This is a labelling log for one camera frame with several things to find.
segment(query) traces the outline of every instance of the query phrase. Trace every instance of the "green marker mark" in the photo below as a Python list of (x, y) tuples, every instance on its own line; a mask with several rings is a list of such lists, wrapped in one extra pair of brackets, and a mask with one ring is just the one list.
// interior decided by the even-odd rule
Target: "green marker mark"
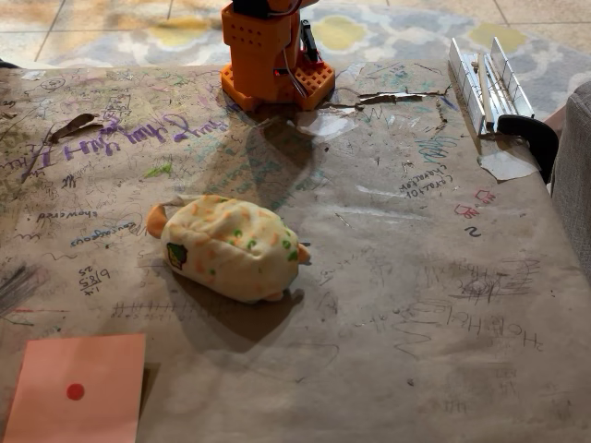
[(156, 168), (151, 168), (144, 174), (144, 178), (150, 177), (157, 177), (160, 174), (168, 174), (170, 176), (171, 172), (173, 171), (173, 164), (167, 162), (162, 166), (158, 166)]

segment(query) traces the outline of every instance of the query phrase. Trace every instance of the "pink paper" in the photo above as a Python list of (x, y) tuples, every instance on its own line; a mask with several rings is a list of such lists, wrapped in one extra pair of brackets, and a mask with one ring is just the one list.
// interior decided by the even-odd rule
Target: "pink paper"
[(133, 443), (144, 350), (143, 334), (29, 341), (4, 443)]

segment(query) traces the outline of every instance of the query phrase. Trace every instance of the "plush toy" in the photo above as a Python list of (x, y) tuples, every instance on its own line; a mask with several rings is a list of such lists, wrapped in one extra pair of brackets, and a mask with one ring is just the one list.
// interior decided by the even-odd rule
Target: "plush toy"
[(219, 196), (179, 197), (170, 220), (164, 205), (146, 221), (160, 238), (164, 259), (177, 272), (240, 302), (281, 300), (309, 260), (297, 235), (271, 212), (254, 203)]

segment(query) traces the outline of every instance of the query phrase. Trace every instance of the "table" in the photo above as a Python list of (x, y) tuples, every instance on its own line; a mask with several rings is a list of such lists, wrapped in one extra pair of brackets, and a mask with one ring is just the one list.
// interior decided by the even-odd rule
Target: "table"
[[(26, 340), (144, 332), (141, 443), (588, 440), (589, 287), (540, 177), (478, 166), (446, 61), (250, 115), (215, 66), (23, 74), (0, 73), (2, 420)], [(82, 113), (103, 127), (47, 142)], [(201, 193), (310, 242), (282, 302), (163, 263), (149, 208)]]

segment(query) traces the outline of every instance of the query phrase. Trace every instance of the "patterned rug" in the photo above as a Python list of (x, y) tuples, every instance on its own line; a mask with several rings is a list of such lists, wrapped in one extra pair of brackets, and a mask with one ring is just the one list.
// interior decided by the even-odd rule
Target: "patterned rug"
[[(310, 20), (322, 57), (333, 63), (382, 58), (447, 58), (451, 38), (460, 49), (489, 50), (501, 41), (538, 118), (552, 113), (591, 78), (591, 56), (535, 35), (472, 18), (403, 7), (316, 4)], [(145, 30), (104, 34), (51, 63), (72, 66), (221, 65), (229, 60), (219, 10), (173, 18)]]

